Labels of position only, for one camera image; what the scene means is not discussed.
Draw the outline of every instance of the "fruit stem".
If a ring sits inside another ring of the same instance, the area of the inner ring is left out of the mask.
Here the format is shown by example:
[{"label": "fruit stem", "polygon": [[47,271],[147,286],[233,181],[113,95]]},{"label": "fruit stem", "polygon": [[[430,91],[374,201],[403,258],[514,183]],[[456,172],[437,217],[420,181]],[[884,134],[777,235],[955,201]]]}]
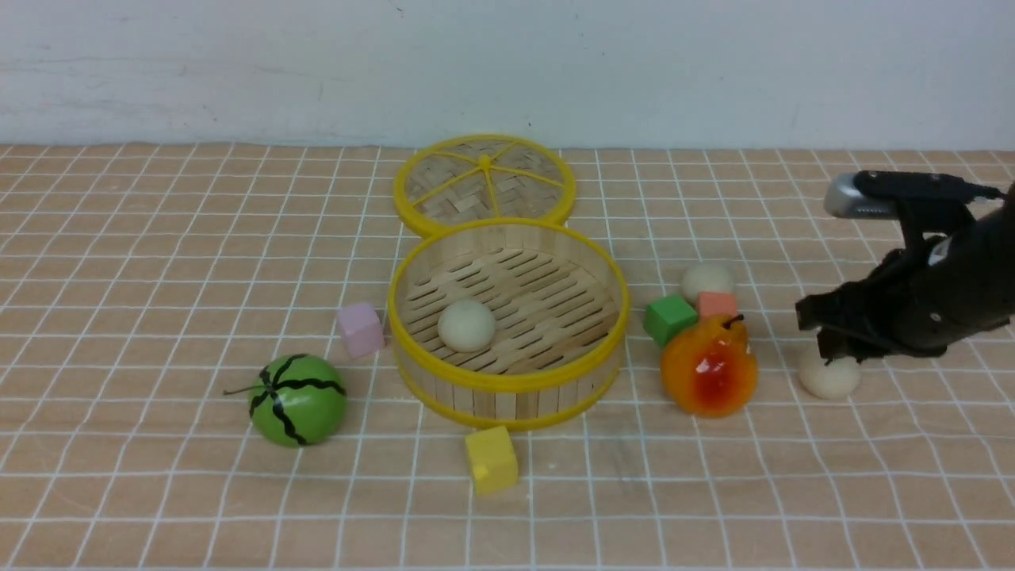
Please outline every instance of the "fruit stem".
[{"label": "fruit stem", "polygon": [[260,384],[257,384],[257,385],[251,385],[251,386],[249,386],[247,388],[239,388],[236,390],[223,390],[222,391],[222,397],[229,397],[229,396],[232,396],[232,395],[240,395],[241,392],[247,392],[249,390],[254,390],[256,388],[264,388],[264,383],[260,383]]},{"label": "fruit stem", "polygon": [[743,320],[744,320],[744,314],[741,313],[741,314],[737,315],[736,317],[731,318],[726,324],[723,324],[723,328],[726,329],[726,330],[729,330],[730,327],[733,326],[733,324],[735,322],[743,322]]}]

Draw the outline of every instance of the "green cube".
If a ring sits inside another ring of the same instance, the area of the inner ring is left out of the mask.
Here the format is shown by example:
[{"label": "green cube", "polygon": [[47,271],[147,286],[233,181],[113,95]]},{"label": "green cube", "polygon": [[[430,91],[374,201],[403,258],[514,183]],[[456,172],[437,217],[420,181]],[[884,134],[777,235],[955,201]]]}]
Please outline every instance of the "green cube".
[{"label": "green cube", "polygon": [[641,327],[660,348],[666,348],[677,334],[697,324],[697,312],[680,295],[674,294],[649,304]]}]

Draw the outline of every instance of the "toy peach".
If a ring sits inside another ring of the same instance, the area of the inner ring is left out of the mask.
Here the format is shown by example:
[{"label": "toy peach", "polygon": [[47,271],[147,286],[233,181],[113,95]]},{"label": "toy peach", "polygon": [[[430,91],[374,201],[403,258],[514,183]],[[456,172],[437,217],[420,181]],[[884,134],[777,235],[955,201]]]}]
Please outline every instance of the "toy peach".
[{"label": "toy peach", "polygon": [[729,417],[757,388],[757,358],[748,350],[744,316],[714,315],[667,344],[660,363],[663,387],[688,415]]}]

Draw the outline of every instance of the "woven bamboo mesh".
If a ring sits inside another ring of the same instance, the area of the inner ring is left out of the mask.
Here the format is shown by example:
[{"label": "woven bamboo mesh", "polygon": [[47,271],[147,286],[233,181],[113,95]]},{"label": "woven bamboo mesh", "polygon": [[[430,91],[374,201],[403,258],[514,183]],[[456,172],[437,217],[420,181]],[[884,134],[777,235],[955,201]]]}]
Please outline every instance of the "woven bamboo mesh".
[{"label": "woven bamboo mesh", "polygon": [[[410,287],[399,310],[412,338],[457,367],[494,375],[535,373],[580,359],[619,316],[614,295],[587,269],[546,252],[502,248],[435,268]],[[441,312],[473,299],[493,311],[495,343],[455,353],[437,337]]]},{"label": "woven bamboo mesh", "polygon": [[560,168],[540,150],[478,139],[422,157],[405,193],[421,215],[453,226],[494,216],[541,218],[560,202],[563,187]]}]

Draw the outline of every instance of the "white ball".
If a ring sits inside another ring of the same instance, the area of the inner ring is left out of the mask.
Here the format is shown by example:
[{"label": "white ball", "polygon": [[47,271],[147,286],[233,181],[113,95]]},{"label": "white ball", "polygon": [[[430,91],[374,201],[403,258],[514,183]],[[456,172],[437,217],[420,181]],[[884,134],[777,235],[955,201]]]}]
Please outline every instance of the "white ball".
[{"label": "white ball", "polygon": [[733,273],[723,264],[699,263],[684,272],[680,280],[680,293],[694,304],[701,292],[732,294],[736,284]]},{"label": "white ball", "polygon": [[496,318],[485,305],[473,300],[459,300],[447,308],[437,320],[437,336],[449,349],[473,353],[493,341]]},{"label": "white ball", "polygon": [[860,365],[855,359],[843,358],[827,366],[812,344],[800,353],[797,377],[807,392],[825,401],[845,399],[860,386]]}]

